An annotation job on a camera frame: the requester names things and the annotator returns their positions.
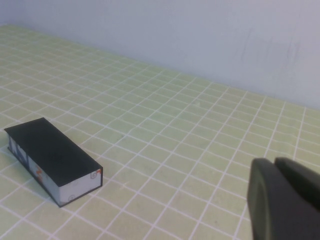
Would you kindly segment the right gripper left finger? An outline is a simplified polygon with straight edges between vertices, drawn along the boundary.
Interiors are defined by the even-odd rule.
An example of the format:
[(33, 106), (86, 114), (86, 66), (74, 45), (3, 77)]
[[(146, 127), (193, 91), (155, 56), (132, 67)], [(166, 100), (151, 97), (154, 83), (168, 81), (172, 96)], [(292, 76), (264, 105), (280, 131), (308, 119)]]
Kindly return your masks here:
[(290, 185), (275, 162), (251, 162), (247, 205), (255, 240), (318, 240), (320, 205), (311, 205)]

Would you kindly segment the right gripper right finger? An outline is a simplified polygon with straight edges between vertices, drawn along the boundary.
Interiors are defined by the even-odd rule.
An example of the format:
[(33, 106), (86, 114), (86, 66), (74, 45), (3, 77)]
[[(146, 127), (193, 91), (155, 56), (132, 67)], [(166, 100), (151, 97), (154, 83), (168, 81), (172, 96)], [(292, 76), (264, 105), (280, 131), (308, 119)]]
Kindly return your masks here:
[(320, 174), (287, 157), (277, 157), (275, 166), (295, 191), (313, 206), (320, 205)]

